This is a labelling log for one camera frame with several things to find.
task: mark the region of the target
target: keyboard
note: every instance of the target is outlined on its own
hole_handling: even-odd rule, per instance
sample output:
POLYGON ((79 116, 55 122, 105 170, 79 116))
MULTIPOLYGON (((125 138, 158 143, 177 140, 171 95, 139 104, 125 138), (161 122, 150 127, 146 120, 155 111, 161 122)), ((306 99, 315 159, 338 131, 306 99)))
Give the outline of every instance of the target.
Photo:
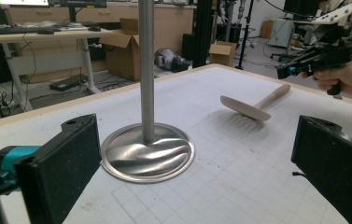
POLYGON ((22 27, 22 26, 14 26, 14 27, 1 27, 0 35, 15 35, 15 34, 34 34, 39 30, 50 30, 53 32, 60 31, 57 27, 22 27))

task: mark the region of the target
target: white table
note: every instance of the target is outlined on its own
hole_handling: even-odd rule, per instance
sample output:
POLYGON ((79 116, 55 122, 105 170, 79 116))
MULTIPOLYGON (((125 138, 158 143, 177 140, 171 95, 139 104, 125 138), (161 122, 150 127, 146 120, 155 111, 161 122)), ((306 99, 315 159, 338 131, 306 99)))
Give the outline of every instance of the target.
POLYGON ((66 31, 55 32, 54 35, 21 34, 21 35, 0 35, 0 43, 3 46, 10 73, 15 83, 19 103, 23 111, 32 110, 32 106, 26 97, 26 92, 21 86, 19 76, 31 75, 35 73, 51 72, 67 68, 86 66, 88 75, 88 90, 92 93, 100 92, 93 82, 91 55, 89 53, 87 38, 107 36, 111 31, 102 29, 100 32, 93 31, 66 31), (82 51, 67 52, 63 54, 36 55, 13 57, 9 45, 11 43, 28 43, 31 41, 49 41, 58 39, 81 39, 82 51))
MULTIPOLYGON (((290 161, 300 115, 332 121, 352 136, 352 100, 291 85, 261 123, 224 107, 221 94, 254 105, 283 81, 208 65, 155 83, 155 121, 186 132, 192 165, 170 180, 138 185, 92 177, 64 223, 346 223, 290 161)), ((0 119, 0 149, 42 146, 60 124, 95 113, 99 137, 141 122, 139 84, 0 119)), ((20 192, 1 197, 9 223, 28 223, 20 192)))

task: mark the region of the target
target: gray floor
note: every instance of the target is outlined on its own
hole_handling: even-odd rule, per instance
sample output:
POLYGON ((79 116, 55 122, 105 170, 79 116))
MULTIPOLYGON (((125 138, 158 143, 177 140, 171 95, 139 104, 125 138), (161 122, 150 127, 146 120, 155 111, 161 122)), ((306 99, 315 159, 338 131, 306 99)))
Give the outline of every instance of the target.
MULTIPOLYGON (((284 48, 276 48, 266 45, 268 39, 262 38, 249 38, 246 42, 245 54, 242 61, 243 70, 261 74, 267 77, 277 78, 276 66, 280 65, 278 57, 272 54, 282 54, 286 50, 284 48)), ((240 46, 236 51, 236 57, 234 60, 234 66, 239 65, 240 46)), ((298 50, 289 50, 288 54, 296 54, 298 50)), ((155 68, 155 77, 160 76, 171 76, 173 73, 168 71, 162 71, 161 69, 155 68)), ((66 102, 69 100, 77 99, 89 95, 86 91, 86 87, 83 85, 75 87, 67 91, 53 91, 49 88, 49 84, 59 80, 52 80, 51 82, 38 83, 38 84, 23 84, 23 87, 27 90, 27 97, 31 100, 33 108, 41 108, 48 105, 55 105, 58 103, 66 102)), ((312 78, 301 78, 288 77, 286 81, 296 83, 309 88, 317 89, 316 83, 312 78)), ((122 86, 130 85, 134 82, 126 80, 121 77, 116 77, 109 74, 107 71, 99 72, 94 74, 95 85, 101 91, 110 91, 122 86)), ((11 101, 12 93, 12 82, 0 84, 0 95, 6 95, 5 101, 9 103, 11 101)), ((21 107, 13 100, 9 106, 3 107, 4 116, 12 116, 21 113, 21 107)))

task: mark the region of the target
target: circular metal base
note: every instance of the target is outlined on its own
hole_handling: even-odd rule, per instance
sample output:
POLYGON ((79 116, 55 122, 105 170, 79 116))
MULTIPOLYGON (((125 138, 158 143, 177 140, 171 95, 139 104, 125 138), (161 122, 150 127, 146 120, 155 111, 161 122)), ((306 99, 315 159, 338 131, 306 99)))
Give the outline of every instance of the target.
POLYGON ((153 142, 145 142, 141 124, 115 131, 101 146, 103 167, 129 182, 155 183, 179 175, 190 166, 195 148, 184 132, 155 123, 154 136, 153 142))

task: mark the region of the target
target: cardboard box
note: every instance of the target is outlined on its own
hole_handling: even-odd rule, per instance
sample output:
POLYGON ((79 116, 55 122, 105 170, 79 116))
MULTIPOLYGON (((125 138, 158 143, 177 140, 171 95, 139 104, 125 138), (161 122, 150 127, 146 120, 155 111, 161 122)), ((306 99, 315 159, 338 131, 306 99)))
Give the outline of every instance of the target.
POLYGON ((267 38, 267 39, 271 38, 273 27, 274 27, 274 21, 264 21, 262 23, 260 37, 267 38))
POLYGON ((138 20, 120 19, 120 30, 100 38, 106 48, 108 72, 132 81, 140 80, 138 20))
POLYGON ((210 63, 233 66, 235 51, 236 43, 218 41, 217 44, 210 46, 210 63))

